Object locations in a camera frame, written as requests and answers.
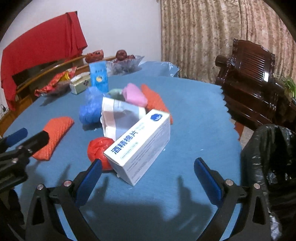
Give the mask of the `red ornament on cabinet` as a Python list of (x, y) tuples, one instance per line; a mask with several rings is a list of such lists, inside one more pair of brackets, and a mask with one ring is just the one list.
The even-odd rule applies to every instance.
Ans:
[(103, 58), (104, 58), (104, 51), (97, 50), (92, 53), (88, 53), (85, 56), (85, 62), (86, 63), (93, 63), (93, 62), (101, 61)]

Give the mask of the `light blue far tablecloth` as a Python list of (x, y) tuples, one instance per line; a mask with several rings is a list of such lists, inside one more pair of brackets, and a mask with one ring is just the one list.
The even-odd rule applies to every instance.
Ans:
[(140, 76), (179, 77), (179, 67), (170, 62), (146, 61), (135, 72)]

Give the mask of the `potted green plant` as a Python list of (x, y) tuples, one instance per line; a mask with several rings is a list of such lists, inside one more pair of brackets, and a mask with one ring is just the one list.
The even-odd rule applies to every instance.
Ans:
[(289, 97), (295, 98), (296, 96), (296, 85), (294, 80), (291, 77), (281, 77), (281, 81), (284, 83), (285, 92)]

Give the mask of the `blue plastic bag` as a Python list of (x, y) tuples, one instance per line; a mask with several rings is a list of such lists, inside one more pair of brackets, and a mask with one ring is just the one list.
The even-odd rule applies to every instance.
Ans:
[(79, 120), (83, 125), (98, 123), (101, 118), (102, 101), (105, 95), (97, 87), (85, 90), (86, 104), (79, 109)]

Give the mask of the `red plastic bag ball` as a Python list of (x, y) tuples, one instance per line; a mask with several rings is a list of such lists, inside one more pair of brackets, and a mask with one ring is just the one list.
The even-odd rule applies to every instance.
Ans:
[(106, 137), (99, 137), (89, 142), (87, 156), (91, 162), (99, 159), (102, 162), (103, 171), (113, 170), (107, 157), (104, 155), (104, 151), (107, 150), (113, 143), (113, 139)]

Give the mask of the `pink sponge pouch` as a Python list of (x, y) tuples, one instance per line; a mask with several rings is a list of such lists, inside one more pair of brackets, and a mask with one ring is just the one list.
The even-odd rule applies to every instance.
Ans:
[(147, 106), (147, 98), (142, 91), (133, 83), (128, 83), (122, 90), (122, 95), (126, 102), (145, 108)]

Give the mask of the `red cloth cover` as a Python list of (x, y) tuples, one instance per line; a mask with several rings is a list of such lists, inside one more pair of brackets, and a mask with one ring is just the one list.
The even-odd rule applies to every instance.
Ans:
[(1, 59), (1, 87), (9, 109), (16, 110), (15, 74), (48, 62), (78, 57), (86, 47), (75, 11), (45, 21), (11, 42)]

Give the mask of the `white grey plastic pouch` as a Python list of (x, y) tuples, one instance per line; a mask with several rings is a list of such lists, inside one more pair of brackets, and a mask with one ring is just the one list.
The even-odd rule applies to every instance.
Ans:
[(146, 110), (143, 107), (103, 97), (100, 118), (103, 135), (115, 141), (145, 115)]

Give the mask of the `red apples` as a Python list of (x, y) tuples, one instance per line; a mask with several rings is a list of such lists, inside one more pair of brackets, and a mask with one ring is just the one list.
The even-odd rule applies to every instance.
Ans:
[(115, 57), (116, 57), (117, 61), (135, 59), (134, 55), (128, 55), (125, 50), (118, 50)]

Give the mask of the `wooden tv cabinet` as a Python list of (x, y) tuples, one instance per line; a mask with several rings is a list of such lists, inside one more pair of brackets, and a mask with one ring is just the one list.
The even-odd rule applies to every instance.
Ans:
[(85, 56), (81, 55), (68, 61), (62, 59), (50, 64), (39, 65), (17, 74), (16, 77), (27, 74), (29, 78), (16, 87), (16, 110), (6, 111), (1, 118), (1, 136), (16, 118), (37, 99), (34, 95), (35, 89), (44, 87), (56, 74), (71, 67), (77, 67), (76, 75), (89, 71), (89, 64), (85, 62)]

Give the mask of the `patterned beige curtain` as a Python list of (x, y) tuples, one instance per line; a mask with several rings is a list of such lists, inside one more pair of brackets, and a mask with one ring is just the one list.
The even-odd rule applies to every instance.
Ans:
[(213, 83), (218, 55), (233, 40), (262, 45), (275, 55), (275, 74), (295, 77), (295, 40), (264, 1), (161, 1), (162, 60), (182, 78)]

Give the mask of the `green rubber glove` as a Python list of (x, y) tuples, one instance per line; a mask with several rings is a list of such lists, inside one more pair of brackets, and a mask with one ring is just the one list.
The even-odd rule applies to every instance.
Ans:
[(125, 101), (125, 98), (122, 93), (122, 89), (119, 89), (119, 88), (114, 88), (109, 90), (109, 92), (107, 92), (107, 96), (115, 100)]

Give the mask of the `red snack packets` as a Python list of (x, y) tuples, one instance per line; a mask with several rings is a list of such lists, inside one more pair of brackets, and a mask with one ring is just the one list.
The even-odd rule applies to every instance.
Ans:
[(56, 74), (53, 79), (43, 88), (36, 89), (34, 95), (37, 97), (58, 96), (69, 88), (70, 80), (75, 76), (77, 67), (71, 67)]

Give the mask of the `tissue box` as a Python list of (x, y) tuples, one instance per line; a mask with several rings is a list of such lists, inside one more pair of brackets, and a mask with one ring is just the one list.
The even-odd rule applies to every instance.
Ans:
[(78, 95), (91, 86), (90, 72), (83, 72), (70, 80), (70, 90), (72, 94)]

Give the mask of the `orange foam net sleeve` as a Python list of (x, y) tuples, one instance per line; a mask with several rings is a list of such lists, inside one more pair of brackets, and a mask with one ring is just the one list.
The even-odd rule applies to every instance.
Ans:
[(169, 113), (170, 114), (170, 123), (172, 125), (173, 118), (171, 116), (170, 111), (168, 110), (165, 103), (163, 102), (163, 99), (161, 98), (161, 96), (157, 92), (150, 89), (146, 84), (142, 84), (140, 89), (147, 99), (146, 109), (148, 111), (150, 111), (152, 109), (156, 109), (156, 110), (160, 110), (165, 113)]

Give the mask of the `blue tall carton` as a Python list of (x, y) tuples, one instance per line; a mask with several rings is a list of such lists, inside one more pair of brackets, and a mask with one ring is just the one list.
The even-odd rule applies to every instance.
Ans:
[(89, 64), (91, 85), (102, 93), (109, 91), (106, 61), (97, 61)]

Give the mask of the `white blue medicine box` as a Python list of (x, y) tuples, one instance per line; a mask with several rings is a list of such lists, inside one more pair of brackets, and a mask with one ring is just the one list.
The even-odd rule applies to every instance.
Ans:
[(170, 114), (153, 109), (119, 137), (104, 155), (118, 177), (136, 185), (170, 141)]

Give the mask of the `glass fruit bowl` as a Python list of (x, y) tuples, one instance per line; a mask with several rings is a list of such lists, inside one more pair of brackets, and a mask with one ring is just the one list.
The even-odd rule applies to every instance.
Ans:
[(126, 75), (140, 70), (139, 64), (144, 56), (135, 55), (135, 58), (118, 61), (117, 59), (107, 61), (106, 66), (111, 75)]

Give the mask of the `black lined trash bin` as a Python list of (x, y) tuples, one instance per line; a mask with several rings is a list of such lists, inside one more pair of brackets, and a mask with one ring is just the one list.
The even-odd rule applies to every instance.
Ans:
[(272, 240), (295, 240), (295, 133), (262, 125), (241, 152), (243, 185), (258, 183), (267, 203)]

